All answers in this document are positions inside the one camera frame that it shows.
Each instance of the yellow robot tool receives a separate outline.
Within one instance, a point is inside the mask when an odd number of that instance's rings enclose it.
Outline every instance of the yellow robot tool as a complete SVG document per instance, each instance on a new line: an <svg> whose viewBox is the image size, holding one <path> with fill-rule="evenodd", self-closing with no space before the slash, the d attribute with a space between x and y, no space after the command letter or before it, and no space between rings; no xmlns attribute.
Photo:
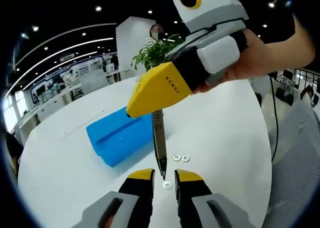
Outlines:
<svg viewBox="0 0 320 228"><path fill-rule="evenodd" d="M136 118L172 106L191 94L173 62L151 68L138 82L126 112Z"/></svg>

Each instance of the window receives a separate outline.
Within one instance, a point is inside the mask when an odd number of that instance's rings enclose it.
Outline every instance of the window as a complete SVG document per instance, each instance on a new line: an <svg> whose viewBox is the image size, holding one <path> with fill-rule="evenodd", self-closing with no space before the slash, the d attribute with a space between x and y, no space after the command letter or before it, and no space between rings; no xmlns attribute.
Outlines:
<svg viewBox="0 0 320 228"><path fill-rule="evenodd" d="M23 117L24 112L28 110L24 92L20 90L16 92L14 95L16 99L16 105L19 109L19 114L21 117Z"/></svg>
<svg viewBox="0 0 320 228"><path fill-rule="evenodd" d="M18 118L15 113L15 109L12 105L12 97L10 95L4 99L2 109L3 109L5 126L7 130L11 132L14 130L15 125L18 122Z"/></svg>

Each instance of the black cable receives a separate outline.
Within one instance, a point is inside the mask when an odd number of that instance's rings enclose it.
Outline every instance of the black cable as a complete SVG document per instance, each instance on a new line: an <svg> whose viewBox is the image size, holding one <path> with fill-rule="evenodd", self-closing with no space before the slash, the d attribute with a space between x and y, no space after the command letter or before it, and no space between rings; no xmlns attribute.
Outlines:
<svg viewBox="0 0 320 228"><path fill-rule="evenodd" d="M201 29L198 29L198 30L196 30L196 31L191 32L190 35L192 35L192 34L194 34L194 33L197 33L197 32L200 32L200 31L203 31L203 30L207 30L207 31L208 31L207 33L204 33L204 34L202 34L202 35L200 35L200 36L197 36L197 37L195 37L194 39L186 42L185 44L182 43L183 46L179 47L179 49L177 49L175 52L178 52L178 51L182 50L183 48L187 47L187 46L190 45L191 43L196 42L196 41L200 40L201 38L207 36L209 33L215 31L215 30L217 29L217 26L218 26L218 25L221 25L221 24L224 24L224 23L229 23L229 22L235 22L235 21L243 21L243 18L236 18L236 19L225 20L225 21L216 23L216 24L214 24L214 25L212 25L212 26L210 26L210 27L204 27L204 28L201 28Z"/></svg>
<svg viewBox="0 0 320 228"><path fill-rule="evenodd" d="M271 83L271 90L272 90L272 98L273 98L273 108L274 108L274 116L275 116L275 123L276 123L276 141L275 141L275 149L274 149L274 153L271 159L271 162L274 162L274 158L277 152L277 148L278 148L278 140L279 140L279 123L278 123L278 116L277 116L277 108L276 108L276 96L275 96L275 90L274 90L274 85L272 82L272 78L271 76L270 78L270 83Z"/></svg>

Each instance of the metal washer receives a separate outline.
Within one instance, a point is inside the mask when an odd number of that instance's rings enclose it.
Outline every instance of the metal washer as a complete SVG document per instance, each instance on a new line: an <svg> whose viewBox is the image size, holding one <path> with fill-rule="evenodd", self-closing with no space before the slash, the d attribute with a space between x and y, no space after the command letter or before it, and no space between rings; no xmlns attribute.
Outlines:
<svg viewBox="0 0 320 228"><path fill-rule="evenodd" d="M174 161L178 162L178 161L181 160L181 155L175 154L175 155L173 155L172 158L173 158Z"/></svg>
<svg viewBox="0 0 320 228"><path fill-rule="evenodd" d="M162 187L165 190L169 191L174 187L174 185L170 181L165 181L165 182L163 182Z"/></svg>
<svg viewBox="0 0 320 228"><path fill-rule="evenodd" d="M181 160L182 160L183 162L188 162L188 161L190 161L190 157L187 156L187 155L184 155L184 156L182 156Z"/></svg>

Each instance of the cable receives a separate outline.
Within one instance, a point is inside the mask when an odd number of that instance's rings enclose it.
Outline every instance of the cable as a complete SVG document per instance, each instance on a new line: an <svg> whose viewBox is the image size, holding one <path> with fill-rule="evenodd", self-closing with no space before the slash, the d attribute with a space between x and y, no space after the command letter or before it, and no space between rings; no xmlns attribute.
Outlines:
<svg viewBox="0 0 320 228"><path fill-rule="evenodd" d="M274 90L274 85L272 82L272 78L271 76L269 76L270 78L270 83L271 83L271 90L272 90L272 98L273 98L273 108L274 108L274 116L275 116L275 123L276 123L276 141L275 141L275 149L274 149L274 153L271 159L271 162L274 162L274 158L277 152L277 148L278 148L278 141L279 141L279 123L278 123L278 116L277 116L277 108L276 108L276 97L275 97L275 90Z"/></svg>

